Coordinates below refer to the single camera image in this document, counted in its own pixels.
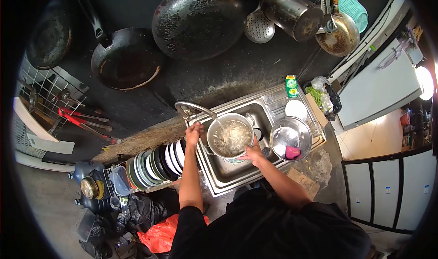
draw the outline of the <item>black shirt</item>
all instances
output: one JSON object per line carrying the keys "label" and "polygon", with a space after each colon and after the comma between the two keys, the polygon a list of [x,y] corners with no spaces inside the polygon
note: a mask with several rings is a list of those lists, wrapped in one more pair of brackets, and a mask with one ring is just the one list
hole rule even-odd
{"label": "black shirt", "polygon": [[369,236],[337,204],[312,202],[294,211],[258,188],[228,204],[208,226],[198,208],[182,208],[169,258],[360,259],[370,246]]}

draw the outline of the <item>slotted spoon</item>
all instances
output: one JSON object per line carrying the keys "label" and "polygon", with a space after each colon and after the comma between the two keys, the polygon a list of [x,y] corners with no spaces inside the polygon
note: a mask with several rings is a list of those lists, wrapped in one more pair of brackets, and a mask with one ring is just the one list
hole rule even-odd
{"label": "slotted spoon", "polygon": [[254,43],[267,43],[274,37],[275,24],[266,19],[261,11],[261,1],[257,9],[247,17],[245,35]]}

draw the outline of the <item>tiled floor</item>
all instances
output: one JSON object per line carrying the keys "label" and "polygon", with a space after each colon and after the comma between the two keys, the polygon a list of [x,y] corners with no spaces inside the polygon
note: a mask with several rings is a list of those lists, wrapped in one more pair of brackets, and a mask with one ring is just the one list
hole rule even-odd
{"label": "tiled floor", "polygon": [[367,124],[345,131],[339,119],[331,122],[344,160],[379,157],[401,152],[402,110],[397,109]]}

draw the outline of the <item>teal colander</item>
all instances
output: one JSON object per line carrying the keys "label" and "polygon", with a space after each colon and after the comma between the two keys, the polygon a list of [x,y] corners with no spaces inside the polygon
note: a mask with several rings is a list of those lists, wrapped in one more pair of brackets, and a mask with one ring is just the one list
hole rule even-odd
{"label": "teal colander", "polygon": [[356,23],[359,32],[364,32],[368,25],[368,13],[358,0],[339,0],[339,10],[349,15]]}

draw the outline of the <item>stainless steel sink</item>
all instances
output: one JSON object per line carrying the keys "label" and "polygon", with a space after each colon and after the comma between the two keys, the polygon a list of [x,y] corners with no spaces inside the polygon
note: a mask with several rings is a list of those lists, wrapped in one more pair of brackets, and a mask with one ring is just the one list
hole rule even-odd
{"label": "stainless steel sink", "polygon": [[[314,114],[311,112],[301,89],[298,99],[308,109],[308,120],[315,121]],[[254,127],[259,128],[263,134],[262,140],[259,141],[260,147],[263,149],[270,147],[269,134],[271,128],[278,119],[286,115],[284,107],[288,101],[289,98],[287,97],[284,85],[280,85],[224,103],[211,110],[218,116],[226,113],[238,113],[244,116],[249,114],[255,122]],[[198,115],[191,115],[186,125],[189,127],[196,121],[204,125],[205,131],[208,130],[212,123],[212,119],[209,116],[200,113]],[[312,148],[319,146],[324,141],[325,136],[322,134],[313,140]],[[200,139],[196,155],[213,197],[220,196],[238,186],[249,184],[262,177],[259,169],[254,167],[250,160],[242,163],[230,163],[216,155],[209,155],[209,151],[204,145],[207,145],[206,137]],[[272,150],[270,150],[267,158],[281,171],[287,171],[291,167],[290,163],[280,160]]]}

